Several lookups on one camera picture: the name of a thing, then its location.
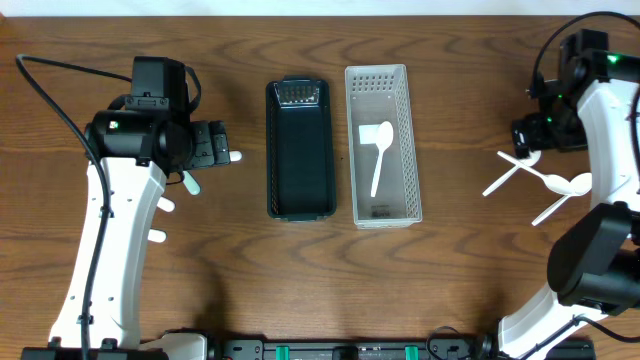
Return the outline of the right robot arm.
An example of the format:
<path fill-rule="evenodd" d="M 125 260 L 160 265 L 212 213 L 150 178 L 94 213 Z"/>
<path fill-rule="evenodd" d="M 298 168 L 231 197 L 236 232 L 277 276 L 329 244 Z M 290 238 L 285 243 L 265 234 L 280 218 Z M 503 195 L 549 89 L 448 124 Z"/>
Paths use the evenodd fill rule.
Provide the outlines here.
<path fill-rule="evenodd" d="M 558 239 L 545 285 L 503 317 L 480 355 L 493 359 L 585 359 L 568 337 L 639 306 L 639 60 L 610 51 L 608 35 L 580 30 L 560 44 L 558 76 L 533 77 L 539 110 L 511 125 L 518 158 L 585 150 L 588 213 Z"/>

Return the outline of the thin white spoon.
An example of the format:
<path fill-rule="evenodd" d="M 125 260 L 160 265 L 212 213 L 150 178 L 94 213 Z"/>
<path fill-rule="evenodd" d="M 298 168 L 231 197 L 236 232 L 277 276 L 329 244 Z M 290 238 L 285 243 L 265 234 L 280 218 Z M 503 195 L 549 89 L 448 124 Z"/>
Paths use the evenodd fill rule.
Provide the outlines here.
<path fill-rule="evenodd" d="M 543 174 L 535 170 L 531 165 L 526 164 L 524 160 L 518 159 L 502 151 L 498 151 L 497 155 L 503 158 L 504 160 L 512 163 L 516 167 L 523 169 L 540 178 L 544 182 L 545 186 L 552 192 L 555 192 L 557 194 L 562 194 L 562 195 L 568 195 L 568 194 L 574 193 L 574 188 L 570 184 L 570 182 L 559 175 Z"/>
<path fill-rule="evenodd" d="M 520 162 L 522 162 L 522 163 L 524 163 L 525 165 L 528 165 L 528 166 L 534 166 L 540 160 L 540 158 L 541 158 L 541 152 L 540 151 L 531 151 L 529 153 L 529 156 L 526 157 L 526 158 L 520 159 Z M 484 197 L 490 195 L 497 188 L 499 188 L 502 184 L 504 184 L 511 176 L 513 176 L 518 171 L 518 169 L 519 169 L 518 166 L 513 166 L 510 170 L 505 172 L 502 176 L 500 176 L 492 184 L 490 184 L 482 192 L 482 195 Z"/>
<path fill-rule="evenodd" d="M 393 125 L 389 121 L 384 121 L 377 128 L 375 144 L 378 150 L 378 155 L 376 158 L 370 190 L 370 196 L 372 198 L 377 195 L 384 153 L 393 142 L 393 133 Z"/>
<path fill-rule="evenodd" d="M 586 195 L 592 189 L 592 174 L 582 173 L 574 177 L 570 181 L 573 187 L 571 194 L 563 195 L 560 199 L 542 211 L 532 222 L 532 226 L 537 226 L 549 216 L 551 216 L 561 205 L 563 205 L 571 197 L 580 197 Z"/>

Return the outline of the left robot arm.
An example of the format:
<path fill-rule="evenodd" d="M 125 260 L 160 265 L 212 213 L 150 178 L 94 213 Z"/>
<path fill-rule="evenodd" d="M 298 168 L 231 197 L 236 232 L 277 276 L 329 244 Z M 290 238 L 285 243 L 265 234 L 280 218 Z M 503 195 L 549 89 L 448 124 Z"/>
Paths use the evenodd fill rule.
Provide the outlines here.
<path fill-rule="evenodd" d="M 200 97 L 192 68 L 138 56 L 129 93 L 96 113 L 84 136 L 98 158 L 87 168 L 88 202 L 70 288 L 50 331 L 63 348 L 140 344 L 139 292 L 151 224 L 171 174 L 241 159 L 221 121 L 191 119 Z"/>

